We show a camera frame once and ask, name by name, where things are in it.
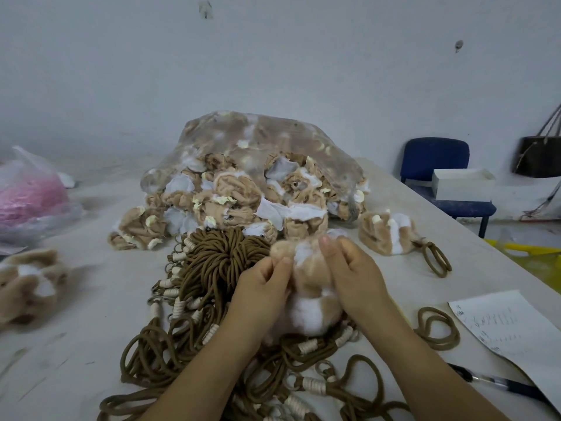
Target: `white cardboard box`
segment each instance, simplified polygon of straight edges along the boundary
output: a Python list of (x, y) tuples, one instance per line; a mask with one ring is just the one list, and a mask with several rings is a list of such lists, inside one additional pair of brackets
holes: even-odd
[(484, 168), (435, 169), (432, 191), (438, 200), (489, 202), (495, 176)]

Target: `brown handbag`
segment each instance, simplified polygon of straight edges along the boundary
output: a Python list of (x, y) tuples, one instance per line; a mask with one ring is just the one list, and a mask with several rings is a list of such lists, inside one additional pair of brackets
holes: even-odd
[[(555, 134), (551, 130), (557, 124)], [(518, 148), (513, 173), (526, 177), (561, 176), (561, 105), (551, 114), (536, 136), (523, 137)]]

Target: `blue chair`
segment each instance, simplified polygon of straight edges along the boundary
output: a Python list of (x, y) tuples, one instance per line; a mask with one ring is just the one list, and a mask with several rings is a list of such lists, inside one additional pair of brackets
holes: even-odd
[[(430, 182), (435, 168), (467, 168), (469, 161), (470, 147), (461, 140), (445, 137), (412, 139), (405, 144), (401, 181), (405, 183), (405, 180), (410, 179)], [(408, 186), (454, 219), (482, 217), (479, 237), (485, 237), (489, 217), (496, 212), (496, 207), (491, 202), (437, 201), (432, 193), (432, 187), (414, 184)]]

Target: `table surface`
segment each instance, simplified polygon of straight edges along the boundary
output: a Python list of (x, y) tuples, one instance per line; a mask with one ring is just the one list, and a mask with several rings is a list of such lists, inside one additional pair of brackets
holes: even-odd
[[(359, 162), (371, 183), (368, 207), (409, 214), (419, 232), (443, 249), (453, 267), (452, 273), (441, 279), (420, 253), (384, 257), (369, 251), (412, 325), (416, 326), (415, 314), (420, 307), (432, 305), (451, 313), (447, 301), (518, 289), (561, 327), (560, 295), (374, 163)], [(0, 333), (0, 413), (6, 421), (95, 419), (103, 398), (137, 389), (120, 383), (119, 360), (129, 340), (148, 322), (146, 299), (151, 286), (164, 276), (171, 246), (153, 252), (115, 252), (106, 238), (120, 215), (142, 204), (140, 175), (153, 165), (151, 158), (127, 163), (65, 162), (65, 171), (80, 181), (71, 195), (88, 214), (78, 225), (42, 243), (57, 248), (73, 268), (56, 310), (40, 325)], [(358, 241), (356, 229), (348, 232)], [(508, 361), (488, 351), (458, 321), (456, 325), (462, 341), (454, 350), (440, 353), (445, 361), (524, 381)], [(356, 353), (368, 356), (381, 369), (386, 399), (403, 400), (388, 368), (365, 339), (347, 344), (332, 357), (338, 372)], [(558, 419), (543, 403), (485, 384), (474, 387), (512, 420)], [(351, 390), (374, 396), (374, 376), (360, 370)], [(331, 398), (311, 397), (309, 401), (324, 421), (340, 419), (340, 405)], [(402, 411), (396, 411), (394, 418), (413, 419)]]

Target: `person's right hand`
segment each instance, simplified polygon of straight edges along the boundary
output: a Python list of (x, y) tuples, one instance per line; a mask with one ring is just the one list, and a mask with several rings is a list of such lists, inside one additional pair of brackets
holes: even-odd
[(333, 275), (343, 309), (361, 328), (392, 319), (402, 321), (376, 262), (352, 240), (322, 236), (321, 252)]

